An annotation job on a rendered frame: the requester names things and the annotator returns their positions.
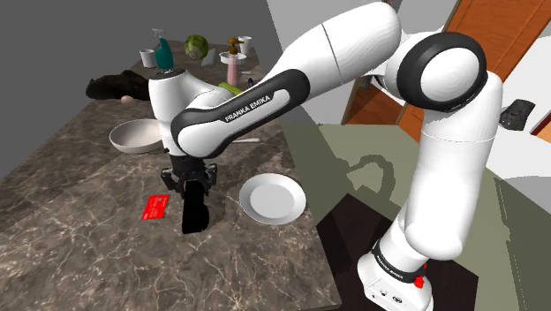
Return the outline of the orange wooden door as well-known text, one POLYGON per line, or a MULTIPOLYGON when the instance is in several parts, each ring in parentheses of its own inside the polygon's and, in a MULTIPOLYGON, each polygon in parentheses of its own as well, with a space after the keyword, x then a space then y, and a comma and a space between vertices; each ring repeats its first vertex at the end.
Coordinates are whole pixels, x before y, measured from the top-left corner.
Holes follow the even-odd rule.
MULTIPOLYGON (((457 0, 446 31, 476 39, 487 55, 487 69, 506 80, 551 21, 551 0, 457 0)), ((344 125, 398 125, 419 140, 424 111, 403 108, 373 83, 356 80, 343 115, 344 125)))

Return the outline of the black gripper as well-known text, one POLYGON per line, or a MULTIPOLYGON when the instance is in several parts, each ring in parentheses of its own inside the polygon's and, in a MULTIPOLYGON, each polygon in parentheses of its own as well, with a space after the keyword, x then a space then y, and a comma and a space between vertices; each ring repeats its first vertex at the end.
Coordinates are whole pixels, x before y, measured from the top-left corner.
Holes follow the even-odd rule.
POLYGON ((161 179, 169 191, 174 191, 185 197, 185 182, 198 180, 202 182, 204 194, 209 195, 209 190, 217 182, 217 164, 204 163, 202 159, 188 155, 170 156, 172 169, 161 170, 161 179))

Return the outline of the large white bowl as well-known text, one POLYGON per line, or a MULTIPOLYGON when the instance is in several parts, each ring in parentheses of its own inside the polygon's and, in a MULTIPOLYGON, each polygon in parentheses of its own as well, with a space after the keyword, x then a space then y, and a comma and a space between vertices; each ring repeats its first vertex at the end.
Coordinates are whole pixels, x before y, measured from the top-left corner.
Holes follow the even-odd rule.
POLYGON ((162 147, 156 119, 142 118, 124 122, 109 133, 109 141, 122 153, 144 154, 162 147))

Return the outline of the white round plate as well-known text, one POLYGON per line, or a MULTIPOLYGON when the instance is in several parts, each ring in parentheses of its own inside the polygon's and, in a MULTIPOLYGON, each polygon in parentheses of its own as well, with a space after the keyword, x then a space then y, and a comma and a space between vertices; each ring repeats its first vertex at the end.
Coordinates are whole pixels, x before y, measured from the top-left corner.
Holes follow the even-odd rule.
POLYGON ((262 173, 249 178, 239 191, 244 212, 262 224, 282 225, 297 220, 306 210, 306 194, 293 178, 262 173))

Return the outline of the small white bowl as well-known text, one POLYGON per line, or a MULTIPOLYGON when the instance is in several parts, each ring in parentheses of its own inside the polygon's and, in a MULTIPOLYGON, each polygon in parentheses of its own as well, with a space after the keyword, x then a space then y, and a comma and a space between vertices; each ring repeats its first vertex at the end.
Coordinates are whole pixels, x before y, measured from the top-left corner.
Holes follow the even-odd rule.
POLYGON ((242 65, 245 63, 247 55, 238 52, 237 54, 231 54, 228 51, 221 52, 219 54, 220 60, 224 64, 242 65))

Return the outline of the teal spray bottle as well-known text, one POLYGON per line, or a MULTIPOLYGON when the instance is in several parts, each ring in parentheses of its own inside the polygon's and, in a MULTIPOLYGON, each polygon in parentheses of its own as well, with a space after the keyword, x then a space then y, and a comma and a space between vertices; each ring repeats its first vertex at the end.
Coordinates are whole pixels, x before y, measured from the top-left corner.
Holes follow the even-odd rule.
POLYGON ((174 68, 174 61, 170 45, 164 38, 164 31, 159 28, 153 28, 154 36, 159 39, 160 47, 155 51, 155 61, 157 67, 162 70, 172 70, 174 68))

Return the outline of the pink soap dispenser gold pump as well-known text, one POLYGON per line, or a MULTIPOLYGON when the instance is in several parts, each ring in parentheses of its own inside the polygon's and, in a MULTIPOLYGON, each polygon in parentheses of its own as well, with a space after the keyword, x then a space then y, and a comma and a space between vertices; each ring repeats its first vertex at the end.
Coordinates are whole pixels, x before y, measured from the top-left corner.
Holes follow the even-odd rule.
POLYGON ((228 51, 228 71, 227 82, 236 86, 238 84, 238 49, 237 45, 241 43, 237 38, 231 37, 228 39, 230 49, 228 51))

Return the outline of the black upright bottle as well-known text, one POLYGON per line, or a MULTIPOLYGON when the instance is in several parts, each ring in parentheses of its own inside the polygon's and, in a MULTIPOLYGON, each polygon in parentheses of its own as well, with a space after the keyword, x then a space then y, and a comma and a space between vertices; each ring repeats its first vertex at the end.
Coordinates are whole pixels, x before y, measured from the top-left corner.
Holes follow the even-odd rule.
POLYGON ((204 187, 199 181, 187 181, 185 183, 182 215, 183 234, 201 232, 207 229, 209 212, 204 199, 204 187))

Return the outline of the black remote control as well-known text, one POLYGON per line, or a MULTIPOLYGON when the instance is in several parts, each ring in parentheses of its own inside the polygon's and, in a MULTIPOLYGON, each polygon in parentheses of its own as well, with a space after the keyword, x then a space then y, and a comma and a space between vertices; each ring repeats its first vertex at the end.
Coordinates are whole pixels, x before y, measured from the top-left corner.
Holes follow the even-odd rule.
POLYGON ((516 99, 501 113, 500 125, 510 131, 523 131, 534 108, 535 104, 533 102, 516 99))

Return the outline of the green round melon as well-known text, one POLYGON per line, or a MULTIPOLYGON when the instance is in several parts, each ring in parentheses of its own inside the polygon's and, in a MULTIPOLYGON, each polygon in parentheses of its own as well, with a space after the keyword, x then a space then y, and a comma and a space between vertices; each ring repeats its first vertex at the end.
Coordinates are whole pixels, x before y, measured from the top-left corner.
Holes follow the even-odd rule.
POLYGON ((205 37, 197 34, 192 34, 185 41, 185 54, 191 60, 204 58, 209 51, 208 41, 205 37))

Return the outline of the dark robot stand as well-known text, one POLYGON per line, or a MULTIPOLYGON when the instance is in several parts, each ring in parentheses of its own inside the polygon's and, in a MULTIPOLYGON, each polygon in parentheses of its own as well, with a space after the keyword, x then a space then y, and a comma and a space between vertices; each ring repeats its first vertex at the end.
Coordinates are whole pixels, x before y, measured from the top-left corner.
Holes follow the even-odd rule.
MULTIPOLYGON (((336 281, 342 306, 338 311, 383 311, 363 293, 357 262, 382 237, 391 221, 350 194, 316 225, 336 281)), ((431 260, 426 275, 432 283, 434 311, 474 311, 478 276, 453 261, 431 260)))

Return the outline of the red flat card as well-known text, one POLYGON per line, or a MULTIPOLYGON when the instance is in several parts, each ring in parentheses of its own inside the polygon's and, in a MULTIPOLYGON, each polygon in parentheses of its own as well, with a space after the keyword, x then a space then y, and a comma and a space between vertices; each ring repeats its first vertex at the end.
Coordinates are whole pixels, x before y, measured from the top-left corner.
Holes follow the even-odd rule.
POLYGON ((163 219, 170 197, 167 194, 151 195, 142 213, 142 220, 163 219))

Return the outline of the black lumpy heap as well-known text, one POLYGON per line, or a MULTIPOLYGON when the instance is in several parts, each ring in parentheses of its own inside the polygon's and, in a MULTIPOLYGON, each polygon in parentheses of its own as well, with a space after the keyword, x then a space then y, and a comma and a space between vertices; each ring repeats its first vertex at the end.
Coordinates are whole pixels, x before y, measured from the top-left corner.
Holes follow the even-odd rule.
POLYGON ((124 70, 119 74, 91 79, 86 88, 86 96, 95 100, 121 99, 125 95, 149 101, 148 80, 136 72, 124 70))

